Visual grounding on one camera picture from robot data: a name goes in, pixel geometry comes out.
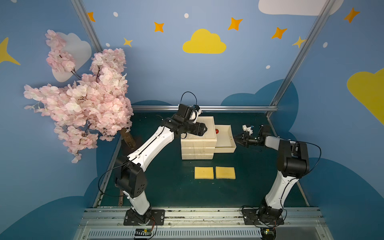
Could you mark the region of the cream drawer cabinet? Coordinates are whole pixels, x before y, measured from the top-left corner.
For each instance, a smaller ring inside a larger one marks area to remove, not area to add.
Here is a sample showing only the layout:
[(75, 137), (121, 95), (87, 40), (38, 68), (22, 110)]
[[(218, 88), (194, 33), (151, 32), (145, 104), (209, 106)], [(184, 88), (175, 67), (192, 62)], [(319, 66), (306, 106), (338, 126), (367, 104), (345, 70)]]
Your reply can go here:
[(208, 130), (203, 136), (181, 135), (182, 160), (212, 160), (214, 157), (217, 144), (214, 117), (198, 117), (197, 122), (204, 123)]

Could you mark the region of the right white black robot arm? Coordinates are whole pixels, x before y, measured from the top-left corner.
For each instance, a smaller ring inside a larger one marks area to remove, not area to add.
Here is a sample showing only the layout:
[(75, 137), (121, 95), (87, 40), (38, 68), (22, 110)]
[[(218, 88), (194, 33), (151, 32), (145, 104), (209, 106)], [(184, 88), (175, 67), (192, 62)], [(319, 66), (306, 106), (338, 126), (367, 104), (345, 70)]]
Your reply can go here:
[(258, 208), (257, 221), (266, 226), (282, 225), (287, 196), (296, 182), (310, 172), (307, 143), (274, 137), (270, 134), (270, 126), (261, 125), (257, 136), (253, 135), (253, 126), (243, 125), (242, 129), (243, 133), (235, 136), (236, 143), (244, 147), (262, 146), (278, 152), (277, 176)]

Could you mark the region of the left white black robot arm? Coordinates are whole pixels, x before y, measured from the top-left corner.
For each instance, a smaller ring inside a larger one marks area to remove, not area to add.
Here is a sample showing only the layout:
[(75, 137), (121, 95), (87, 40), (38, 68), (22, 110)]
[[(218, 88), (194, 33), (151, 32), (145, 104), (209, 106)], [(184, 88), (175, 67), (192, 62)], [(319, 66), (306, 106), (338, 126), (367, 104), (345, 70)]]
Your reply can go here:
[(197, 121), (202, 110), (198, 105), (191, 107), (180, 104), (172, 117), (162, 120), (156, 132), (136, 151), (123, 159), (116, 168), (115, 185), (129, 199), (131, 209), (137, 217), (147, 221), (151, 217), (151, 205), (146, 197), (147, 178), (145, 171), (154, 158), (182, 134), (203, 136), (208, 128)]

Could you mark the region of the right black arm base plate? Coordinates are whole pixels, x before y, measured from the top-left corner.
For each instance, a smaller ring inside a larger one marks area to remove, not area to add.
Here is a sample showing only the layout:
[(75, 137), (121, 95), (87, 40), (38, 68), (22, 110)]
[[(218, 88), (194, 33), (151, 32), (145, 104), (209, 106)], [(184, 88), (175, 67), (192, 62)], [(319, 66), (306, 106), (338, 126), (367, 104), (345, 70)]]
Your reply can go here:
[(282, 209), (242, 209), (245, 225), (277, 227), (284, 224)]

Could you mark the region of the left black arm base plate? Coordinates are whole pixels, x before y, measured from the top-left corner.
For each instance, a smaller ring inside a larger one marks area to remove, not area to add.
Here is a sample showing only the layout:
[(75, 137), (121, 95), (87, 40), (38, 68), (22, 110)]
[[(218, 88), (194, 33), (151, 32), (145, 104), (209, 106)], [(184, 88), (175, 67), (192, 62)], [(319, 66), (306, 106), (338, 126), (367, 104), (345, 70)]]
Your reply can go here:
[(139, 215), (133, 209), (126, 211), (123, 225), (124, 226), (163, 226), (165, 220), (165, 210), (149, 209), (144, 215)]

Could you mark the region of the yellow sponge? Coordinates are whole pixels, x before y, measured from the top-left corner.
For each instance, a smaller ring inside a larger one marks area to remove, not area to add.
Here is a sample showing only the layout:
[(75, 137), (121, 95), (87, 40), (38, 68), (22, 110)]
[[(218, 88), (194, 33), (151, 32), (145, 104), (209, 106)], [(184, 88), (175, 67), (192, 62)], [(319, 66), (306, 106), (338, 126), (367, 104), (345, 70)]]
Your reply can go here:
[(216, 179), (235, 180), (236, 172), (234, 167), (216, 167)]
[(195, 167), (194, 170), (195, 180), (213, 180), (214, 169), (213, 167)]

